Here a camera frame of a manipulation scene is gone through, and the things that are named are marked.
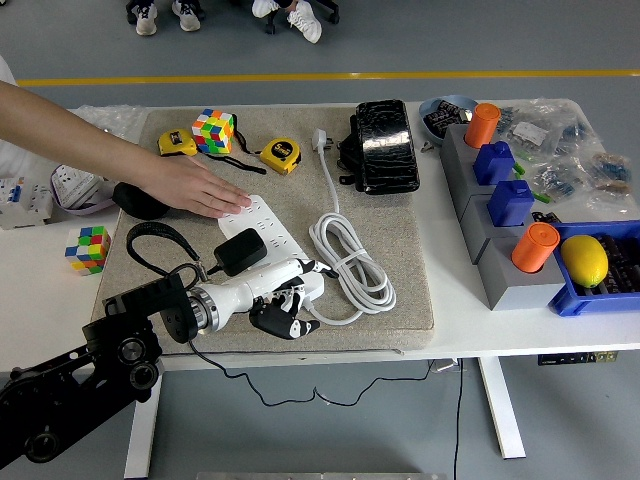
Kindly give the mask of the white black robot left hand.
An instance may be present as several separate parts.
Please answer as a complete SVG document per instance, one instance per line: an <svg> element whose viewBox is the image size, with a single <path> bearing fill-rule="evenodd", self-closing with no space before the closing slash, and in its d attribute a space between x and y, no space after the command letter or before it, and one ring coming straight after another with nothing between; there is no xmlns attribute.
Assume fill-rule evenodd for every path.
<svg viewBox="0 0 640 480"><path fill-rule="evenodd" d="M294 340L313 332L319 321L296 318L305 296L300 276L309 272L338 276L321 262L289 258L222 285L203 284L201 289L211 303L207 311L211 327L220 330L233 314L247 312L254 327L281 339Z"/></svg>

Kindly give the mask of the person's right hand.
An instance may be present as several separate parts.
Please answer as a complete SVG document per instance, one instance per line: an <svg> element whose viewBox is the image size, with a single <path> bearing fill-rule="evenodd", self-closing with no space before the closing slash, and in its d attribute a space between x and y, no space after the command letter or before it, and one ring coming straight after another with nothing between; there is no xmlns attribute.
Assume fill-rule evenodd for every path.
<svg viewBox="0 0 640 480"><path fill-rule="evenodd" d="M251 203L246 192L187 156L164 158L147 153L134 157L127 170L128 183L170 207L201 216L239 213Z"/></svg>

